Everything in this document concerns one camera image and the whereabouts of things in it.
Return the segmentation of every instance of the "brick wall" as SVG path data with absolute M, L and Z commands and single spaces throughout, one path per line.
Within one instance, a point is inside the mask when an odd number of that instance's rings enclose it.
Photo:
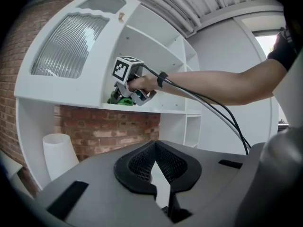
M 40 29 L 72 0 L 48 0 L 26 8 L 8 32 L 0 50 L 0 149 L 22 164 L 19 172 L 34 196 L 37 186 L 20 149 L 13 96 L 19 67 Z M 55 107 L 55 131 L 70 135 L 79 160 L 145 140 L 156 140 L 159 114 Z
M 79 160 L 159 137 L 160 114 L 55 107 L 55 131 L 68 134 Z

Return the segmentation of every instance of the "hand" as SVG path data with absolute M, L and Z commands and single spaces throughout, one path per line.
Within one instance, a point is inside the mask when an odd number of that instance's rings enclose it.
M 147 94 L 156 89 L 157 79 L 154 75 L 148 74 L 146 76 L 137 78 L 128 83 L 130 91 L 134 92 L 137 89 L 143 89 Z

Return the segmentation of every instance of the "person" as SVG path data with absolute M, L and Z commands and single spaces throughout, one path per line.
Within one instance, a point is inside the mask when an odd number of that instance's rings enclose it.
M 286 30 L 277 35 L 274 50 L 267 60 L 241 73 L 225 71 L 195 71 L 168 74 L 172 82 L 191 91 L 206 95 L 224 105 L 246 105 L 272 97 L 273 90 L 286 75 L 302 48 L 302 14 L 300 0 L 278 0 L 284 5 Z M 129 89 L 143 89 L 147 93 L 162 90 L 186 96 L 163 82 L 158 87 L 157 78 L 148 74 L 129 82 Z

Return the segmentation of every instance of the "frosted glass panel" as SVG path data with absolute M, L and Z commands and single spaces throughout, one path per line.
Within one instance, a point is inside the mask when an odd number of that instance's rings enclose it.
M 108 19 L 69 15 L 45 42 L 32 75 L 78 78 L 94 42 Z
M 126 2 L 124 0 L 88 0 L 79 6 L 81 9 L 101 10 L 105 13 L 118 12 Z

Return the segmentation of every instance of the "green toy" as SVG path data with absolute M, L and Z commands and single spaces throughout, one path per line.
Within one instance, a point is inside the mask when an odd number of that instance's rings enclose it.
M 113 96 L 114 96 L 115 91 L 112 91 L 110 98 L 108 99 L 107 103 L 108 104 L 114 104 L 113 103 Z M 118 105 L 125 105 L 125 106 L 133 106 L 134 102 L 132 101 L 131 98 L 129 97 L 124 97 L 122 98 L 118 103 Z

